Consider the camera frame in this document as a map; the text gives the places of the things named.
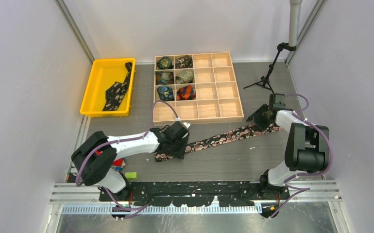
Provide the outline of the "pink floral black tie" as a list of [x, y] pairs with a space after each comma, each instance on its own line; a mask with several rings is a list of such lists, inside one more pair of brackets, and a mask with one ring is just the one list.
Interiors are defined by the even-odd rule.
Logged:
[[177, 157], [166, 153], [156, 152], [154, 158], [156, 162], [164, 162], [167, 160], [172, 160], [174, 158], [184, 159], [184, 156], [189, 153], [283, 130], [284, 128], [279, 127], [275, 124], [269, 125], [264, 130], [257, 129], [256, 125], [250, 124], [247, 126], [242, 126], [224, 133], [214, 135], [203, 140], [187, 143], [185, 150], [183, 151], [183, 154], [181, 156]]

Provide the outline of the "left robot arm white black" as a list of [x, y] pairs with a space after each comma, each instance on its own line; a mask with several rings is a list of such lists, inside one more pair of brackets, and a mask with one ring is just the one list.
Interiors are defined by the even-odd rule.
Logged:
[[78, 173], [76, 185], [99, 186], [109, 190], [119, 201], [126, 200], [130, 188], [124, 175], [112, 169], [116, 160], [141, 153], [159, 153], [173, 157], [184, 155], [190, 123], [175, 121], [170, 126], [151, 128], [144, 133], [127, 136], [106, 136], [93, 133], [72, 154]]

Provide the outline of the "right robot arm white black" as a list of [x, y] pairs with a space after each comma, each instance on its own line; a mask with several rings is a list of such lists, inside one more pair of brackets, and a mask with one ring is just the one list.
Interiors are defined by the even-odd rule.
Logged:
[[270, 94], [269, 103], [247, 117], [257, 131], [278, 126], [288, 133], [283, 162], [260, 176], [258, 192], [264, 199], [283, 193], [286, 185], [300, 176], [322, 175], [331, 165], [329, 129], [300, 117], [285, 100], [285, 94]]

